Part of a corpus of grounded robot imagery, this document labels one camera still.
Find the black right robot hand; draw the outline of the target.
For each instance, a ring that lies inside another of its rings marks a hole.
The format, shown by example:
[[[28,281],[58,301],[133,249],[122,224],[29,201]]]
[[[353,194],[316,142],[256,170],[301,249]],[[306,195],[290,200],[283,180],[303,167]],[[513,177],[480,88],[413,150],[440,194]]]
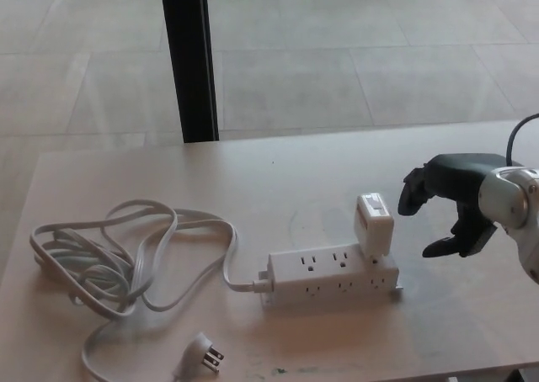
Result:
[[[497,227],[479,209],[479,189],[486,176],[504,164],[505,158],[498,154],[440,154],[404,178],[398,202],[402,216],[415,215],[433,197],[456,203],[457,221],[451,236],[430,243],[423,257],[470,257],[483,250]]]

